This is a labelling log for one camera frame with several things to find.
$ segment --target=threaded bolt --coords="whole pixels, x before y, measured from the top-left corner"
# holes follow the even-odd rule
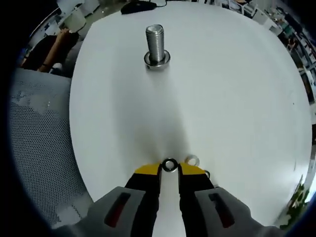
[[[164,60],[164,30],[161,25],[152,25],[146,28],[146,38],[149,50],[149,59],[152,62]]]

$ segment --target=bolt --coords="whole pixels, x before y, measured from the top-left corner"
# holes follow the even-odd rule
[[[144,60],[148,69],[163,70],[168,66],[170,54],[164,50],[164,30],[162,25],[152,25],[146,28],[148,50]]]
[[[161,25],[152,25],[146,28],[146,38],[149,49],[149,59],[160,62],[164,59],[164,35]]]

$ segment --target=computer mouse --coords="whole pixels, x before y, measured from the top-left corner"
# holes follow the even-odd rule
[[[131,14],[141,11],[150,11],[154,10],[157,7],[157,4],[150,1],[132,1],[126,4],[120,10],[122,14]]]

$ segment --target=chair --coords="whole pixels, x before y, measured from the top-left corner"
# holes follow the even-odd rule
[[[253,0],[245,0],[245,2],[240,3],[236,0],[215,0],[214,5],[236,11],[242,15],[252,18],[258,9],[258,5],[252,3],[252,1]]]
[[[9,129],[16,169],[52,228],[78,222],[92,204],[70,137],[70,81],[17,69],[10,91]]]

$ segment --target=person's arm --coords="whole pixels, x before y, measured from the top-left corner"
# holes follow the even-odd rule
[[[62,45],[63,39],[68,35],[69,29],[62,29],[56,38],[55,43],[53,44],[52,48],[50,49],[47,57],[45,58],[43,64],[38,68],[38,71],[47,73],[52,68],[54,64],[54,60],[56,58],[56,55],[58,53],[58,50],[60,49],[60,46]]]

